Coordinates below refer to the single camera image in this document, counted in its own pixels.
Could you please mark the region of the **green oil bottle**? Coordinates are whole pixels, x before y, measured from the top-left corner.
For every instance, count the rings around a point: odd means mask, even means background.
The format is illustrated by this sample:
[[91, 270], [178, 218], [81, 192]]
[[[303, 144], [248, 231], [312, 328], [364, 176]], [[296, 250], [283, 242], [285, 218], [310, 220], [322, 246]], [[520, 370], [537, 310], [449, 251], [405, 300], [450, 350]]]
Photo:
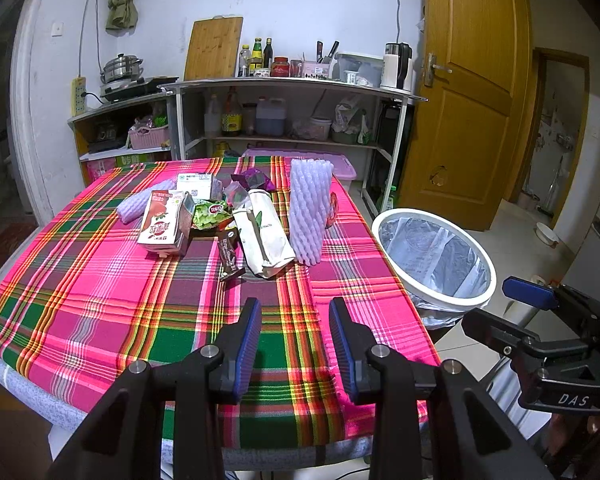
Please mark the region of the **green oil bottle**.
[[249, 59], [249, 75], [254, 76], [257, 70], [263, 67], [263, 51], [262, 51], [262, 38], [257, 37], [254, 40], [253, 48]]

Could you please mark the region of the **wooden cutting board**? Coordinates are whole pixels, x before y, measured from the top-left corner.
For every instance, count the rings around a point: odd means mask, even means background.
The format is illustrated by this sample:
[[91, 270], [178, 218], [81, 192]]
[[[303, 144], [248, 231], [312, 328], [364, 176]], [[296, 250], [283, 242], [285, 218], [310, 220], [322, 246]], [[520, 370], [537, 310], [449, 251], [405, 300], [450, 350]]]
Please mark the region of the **wooden cutting board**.
[[232, 78], [236, 74], [242, 16], [215, 16], [193, 24], [184, 79]]

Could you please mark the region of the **lying purple foam net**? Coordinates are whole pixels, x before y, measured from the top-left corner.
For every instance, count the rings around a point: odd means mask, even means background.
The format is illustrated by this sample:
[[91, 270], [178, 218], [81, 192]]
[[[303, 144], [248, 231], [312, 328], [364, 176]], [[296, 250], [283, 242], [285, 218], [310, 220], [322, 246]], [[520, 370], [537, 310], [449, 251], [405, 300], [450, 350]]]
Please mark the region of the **lying purple foam net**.
[[157, 184], [154, 184], [150, 188], [146, 188], [142, 192], [137, 192], [125, 200], [122, 200], [121, 204], [117, 206], [117, 215], [119, 220], [123, 224], [129, 224], [138, 217], [144, 214], [147, 203], [150, 200], [151, 193], [154, 191], [170, 191], [174, 190], [176, 183], [174, 179], [166, 179]]

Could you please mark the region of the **wooden door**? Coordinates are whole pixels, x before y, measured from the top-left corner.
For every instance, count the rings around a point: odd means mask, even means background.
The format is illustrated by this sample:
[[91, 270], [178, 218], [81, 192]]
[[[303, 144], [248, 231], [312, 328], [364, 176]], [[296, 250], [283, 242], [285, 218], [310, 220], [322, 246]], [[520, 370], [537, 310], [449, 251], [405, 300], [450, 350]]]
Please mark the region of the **wooden door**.
[[527, 0], [425, 0], [401, 206], [485, 231], [512, 169], [531, 64]]

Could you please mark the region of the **white black kettle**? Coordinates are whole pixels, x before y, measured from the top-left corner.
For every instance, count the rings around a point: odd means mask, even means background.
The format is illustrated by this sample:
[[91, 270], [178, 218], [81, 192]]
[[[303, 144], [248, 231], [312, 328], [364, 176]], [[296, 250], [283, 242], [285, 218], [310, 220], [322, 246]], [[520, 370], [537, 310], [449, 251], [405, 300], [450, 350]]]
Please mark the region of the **white black kettle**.
[[406, 42], [389, 42], [385, 46], [380, 85], [382, 88], [411, 89], [413, 51]]

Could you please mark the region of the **white purple box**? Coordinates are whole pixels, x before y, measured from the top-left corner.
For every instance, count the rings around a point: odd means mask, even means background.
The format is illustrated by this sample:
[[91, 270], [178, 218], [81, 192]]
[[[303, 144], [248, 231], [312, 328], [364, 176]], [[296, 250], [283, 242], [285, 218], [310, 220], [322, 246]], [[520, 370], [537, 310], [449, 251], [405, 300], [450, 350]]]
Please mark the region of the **white purple box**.
[[213, 185], [211, 174], [179, 174], [176, 189], [192, 196], [193, 200], [210, 200]]

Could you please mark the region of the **brown snack wrapper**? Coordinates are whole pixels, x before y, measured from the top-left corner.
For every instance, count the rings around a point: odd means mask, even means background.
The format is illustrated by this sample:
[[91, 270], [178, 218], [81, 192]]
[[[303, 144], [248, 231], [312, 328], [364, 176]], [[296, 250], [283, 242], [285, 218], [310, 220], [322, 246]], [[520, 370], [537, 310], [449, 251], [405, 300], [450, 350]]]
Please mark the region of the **brown snack wrapper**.
[[244, 267], [237, 261], [236, 247], [239, 242], [238, 229], [222, 231], [218, 236], [218, 252], [221, 261], [220, 281], [227, 282], [245, 274]]

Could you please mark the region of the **red milk carton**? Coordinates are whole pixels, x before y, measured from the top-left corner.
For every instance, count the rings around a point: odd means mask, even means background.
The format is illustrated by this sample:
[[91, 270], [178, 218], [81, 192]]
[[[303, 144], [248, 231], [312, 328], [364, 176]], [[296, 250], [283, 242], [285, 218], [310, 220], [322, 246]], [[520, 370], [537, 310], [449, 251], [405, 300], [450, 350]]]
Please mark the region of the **red milk carton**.
[[161, 258], [184, 256], [195, 202], [189, 192], [152, 191], [140, 224], [137, 243]]

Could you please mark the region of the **tall purple foam net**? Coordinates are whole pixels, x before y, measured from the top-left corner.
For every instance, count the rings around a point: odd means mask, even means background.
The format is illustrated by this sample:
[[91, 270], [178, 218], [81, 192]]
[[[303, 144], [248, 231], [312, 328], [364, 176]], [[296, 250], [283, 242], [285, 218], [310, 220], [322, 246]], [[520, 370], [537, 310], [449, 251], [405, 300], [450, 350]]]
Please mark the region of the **tall purple foam net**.
[[293, 159], [290, 170], [289, 235], [297, 260], [305, 266], [321, 261], [330, 214], [332, 163]]

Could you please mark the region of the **red jar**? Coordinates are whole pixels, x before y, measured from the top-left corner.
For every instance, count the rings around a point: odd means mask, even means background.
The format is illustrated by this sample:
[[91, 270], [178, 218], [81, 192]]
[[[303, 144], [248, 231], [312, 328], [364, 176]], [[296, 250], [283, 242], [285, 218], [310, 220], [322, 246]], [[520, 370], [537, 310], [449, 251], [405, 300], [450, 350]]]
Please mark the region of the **red jar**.
[[270, 68], [271, 77], [289, 77], [290, 63], [286, 56], [276, 56]]

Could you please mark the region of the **dark sauce bottle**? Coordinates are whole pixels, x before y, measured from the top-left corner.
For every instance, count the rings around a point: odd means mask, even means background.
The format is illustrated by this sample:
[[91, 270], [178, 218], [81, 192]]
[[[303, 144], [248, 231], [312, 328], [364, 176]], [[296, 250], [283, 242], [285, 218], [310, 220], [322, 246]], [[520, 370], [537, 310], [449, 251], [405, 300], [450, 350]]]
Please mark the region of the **dark sauce bottle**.
[[273, 63], [273, 47], [272, 38], [266, 38], [265, 47], [263, 50], [263, 67], [269, 70]]

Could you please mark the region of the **white paper bag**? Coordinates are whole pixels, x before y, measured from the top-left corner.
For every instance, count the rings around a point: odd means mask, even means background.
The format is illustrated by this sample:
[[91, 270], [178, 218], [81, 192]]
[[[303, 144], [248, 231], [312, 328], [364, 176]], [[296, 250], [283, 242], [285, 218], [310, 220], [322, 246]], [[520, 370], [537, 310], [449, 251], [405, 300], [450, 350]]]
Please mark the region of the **white paper bag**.
[[296, 254], [268, 192], [249, 191], [233, 217], [247, 266], [255, 276], [274, 278], [294, 261]]

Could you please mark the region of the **induction cooker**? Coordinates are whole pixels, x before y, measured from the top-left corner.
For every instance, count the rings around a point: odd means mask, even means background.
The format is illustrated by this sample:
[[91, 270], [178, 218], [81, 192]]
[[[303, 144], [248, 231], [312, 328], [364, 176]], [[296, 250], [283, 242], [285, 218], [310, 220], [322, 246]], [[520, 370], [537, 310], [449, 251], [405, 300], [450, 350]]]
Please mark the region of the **induction cooker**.
[[159, 93], [165, 84], [178, 81], [175, 76], [138, 77], [137, 79], [120, 79], [104, 84], [100, 88], [100, 98], [106, 102], [114, 103], [128, 99], [150, 96]]

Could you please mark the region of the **green snack bag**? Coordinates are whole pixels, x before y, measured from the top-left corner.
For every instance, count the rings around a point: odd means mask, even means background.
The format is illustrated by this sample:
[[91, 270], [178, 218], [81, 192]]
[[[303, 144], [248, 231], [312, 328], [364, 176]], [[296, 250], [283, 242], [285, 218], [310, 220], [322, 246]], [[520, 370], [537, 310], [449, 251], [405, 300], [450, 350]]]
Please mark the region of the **green snack bag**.
[[215, 229], [223, 222], [233, 219], [230, 206], [224, 200], [209, 202], [203, 200], [196, 203], [192, 215], [192, 228], [198, 231]]

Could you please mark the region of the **white round trash bin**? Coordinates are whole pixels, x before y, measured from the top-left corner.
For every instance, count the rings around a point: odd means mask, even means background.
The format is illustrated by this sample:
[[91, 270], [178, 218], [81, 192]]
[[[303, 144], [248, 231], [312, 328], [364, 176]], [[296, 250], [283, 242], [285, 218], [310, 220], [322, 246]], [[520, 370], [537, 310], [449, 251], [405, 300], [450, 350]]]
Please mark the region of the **white round trash bin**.
[[498, 278], [484, 248], [466, 231], [428, 211], [394, 208], [373, 236], [402, 281], [427, 330], [446, 330], [485, 307]]

